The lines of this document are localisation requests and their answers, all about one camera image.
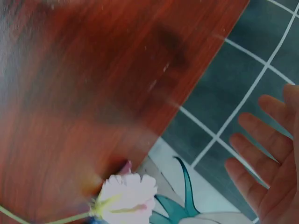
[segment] green stem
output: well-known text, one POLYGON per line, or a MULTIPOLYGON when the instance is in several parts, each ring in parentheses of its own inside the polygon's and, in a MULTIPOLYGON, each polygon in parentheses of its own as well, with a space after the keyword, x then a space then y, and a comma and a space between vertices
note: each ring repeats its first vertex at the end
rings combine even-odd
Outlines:
POLYGON ((14 219, 15 221, 17 221, 17 222, 19 222, 21 224, 30 224, 30 223, 24 221, 23 219, 17 217, 16 215, 14 215, 13 213, 11 213, 7 209, 3 208, 2 206, 0 206, 0 212, 4 213, 8 217, 11 217, 12 219, 14 219))
MULTIPOLYGON (((15 221, 17 221, 21 224, 30 224, 30 223, 26 222, 25 220, 17 217, 16 215, 11 213, 7 209, 3 208, 2 206, 0 206, 0 212, 2 212, 3 214, 7 215, 8 217, 14 219, 15 221)), ((85 213, 82 213, 82 214, 79 214, 79 215, 71 216, 71 217, 64 218, 64 219, 61 219, 61 220, 58 220, 58 221, 55 221, 55 222, 50 222, 50 223, 47 223, 47 224, 65 224, 65 223, 70 223, 70 222, 77 221, 79 219, 87 218, 87 217, 90 217, 90 212, 85 212, 85 213)))
POLYGON ((51 222, 51 223, 47 223, 47 224, 65 224, 65 223, 70 223, 70 222, 77 221, 79 219, 87 218, 87 217, 90 217, 90 212, 85 212, 85 213, 82 213, 79 215, 71 216, 71 217, 64 218, 64 219, 61 219, 61 220, 58 220, 55 222, 51 222))

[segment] hand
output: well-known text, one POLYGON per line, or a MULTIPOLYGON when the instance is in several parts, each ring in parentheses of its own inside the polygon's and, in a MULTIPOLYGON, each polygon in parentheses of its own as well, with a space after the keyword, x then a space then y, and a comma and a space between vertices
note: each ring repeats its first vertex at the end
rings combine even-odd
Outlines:
POLYGON ((247 161, 269 189, 259 184, 236 159, 226 169, 261 224, 299 223, 299 86, 286 85, 285 103, 262 96, 259 105, 294 138, 284 136, 252 114, 239 117, 240 125, 275 159, 266 156, 242 134, 230 138, 233 148, 247 161))

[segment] wooden table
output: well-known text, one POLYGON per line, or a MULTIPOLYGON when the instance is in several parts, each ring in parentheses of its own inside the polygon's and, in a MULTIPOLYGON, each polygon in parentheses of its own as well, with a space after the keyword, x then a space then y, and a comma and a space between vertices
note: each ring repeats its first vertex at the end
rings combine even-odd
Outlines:
POLYGON ((138 167, 248 3, 50 1, 0 2, 0 204, 39 223, 138 167))

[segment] floor tile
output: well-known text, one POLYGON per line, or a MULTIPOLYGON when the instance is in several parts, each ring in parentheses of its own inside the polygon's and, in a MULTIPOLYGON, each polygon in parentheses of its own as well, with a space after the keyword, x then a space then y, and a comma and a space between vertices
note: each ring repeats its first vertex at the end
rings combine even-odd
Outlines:
POLYGON ((299 19, 293 25, 280 50, 274 57, 272 65, 296 84, 299 84, 299 19))
POLYGON ((267 61, 292 15, 266 0, 251 0, 228 38, 267 61))
POLYGON ((221 135, 221 139, 223 139, 225 142, 229 144, 229 137, 233 133, 243 133, 247 138, 249 138, 256 146, 258 146, 262 151, 264 151, 266 154, 268 154, 265 149, 258 144, 256 141, 254 141, 238 124, 237 119, 240 113, 242 112, 250 112, 257 116, 259 119, 264 121, 265 123, 269 124, 270 126, 274 127, 275 129, 279 130, 285 135, 290 134, 281 127, 277 122, 275 122, 272 118, 270 118, 266 113, 264 113, 258 106, 258 98, 263 95, 271 95, 273 97, 276 97, 280 100, 283 100, 283 87, 286 84, 286 82, 276 75, 271 70, 267 70, 258 85, 253 90, 252 94, 248 98, 248 100, 245 102, 244 106, 241 108, 239 113, 234 117, 232 122, 227 126, 223 134, 221 135))
POLYGON ((276 2, 279 2, 283 6, 289 8, 292 11, 295 11, 295 8, 298 4, 298 0, 275 0, 276 2))
POLYGON ((189 164, 212 139, 182 112, 178 112, 162 138, 189 164))
POLYGON ((218 132, 262 68, 252 57, 224 43, 184 108, 218 132))
POLYGON ((230 157, 232 154, 219 143, 215 143, 199 161, 195 170, 244 215, 250 220, 254 220, 256 218, 255 213, 243 199, 225 170, 225 161, 230 157))

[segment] pink flower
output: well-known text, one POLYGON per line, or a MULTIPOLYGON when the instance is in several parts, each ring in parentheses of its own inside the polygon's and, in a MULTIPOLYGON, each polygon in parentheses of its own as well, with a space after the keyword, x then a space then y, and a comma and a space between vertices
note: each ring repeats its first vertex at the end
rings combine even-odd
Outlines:
POLYGON ((148 224, 155 207, 156 180, 139 174, 112 175, 102 187, 93 214, 109 224, 148 224))

